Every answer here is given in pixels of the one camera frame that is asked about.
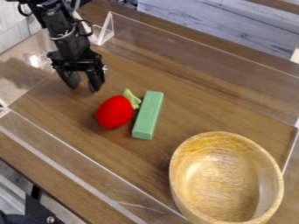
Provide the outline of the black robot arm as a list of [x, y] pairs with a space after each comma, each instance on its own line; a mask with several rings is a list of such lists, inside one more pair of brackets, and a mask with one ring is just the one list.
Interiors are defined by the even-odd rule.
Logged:
[[8, 0], [18, 2], [18, 10], [26, 17], [35, 15], [42, 28], [48, 30], [56, 51], [48, 52], [51, 66], [67, 84], [75, 89], [80, 84], [80, 72], [88, 76], [92, 92], [100, 90], [106, 82], [106, 65], [102, 55], [90, 48], [90, 36], [84, 19], [74, 17], [72, 8], [66, 0]]

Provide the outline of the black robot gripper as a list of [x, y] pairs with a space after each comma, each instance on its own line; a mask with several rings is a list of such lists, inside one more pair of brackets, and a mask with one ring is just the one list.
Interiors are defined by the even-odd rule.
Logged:
[[90, 39], [76, 30], [59, 33], [50, 31], [50, 38], [56, 49], [48, 52], [52, 68], [71, 89], [80, 85], [79, 72], [87, 73], [88, 86], [92, 92], [98, 92], [106, 82], [102, 55], [90, 48]]

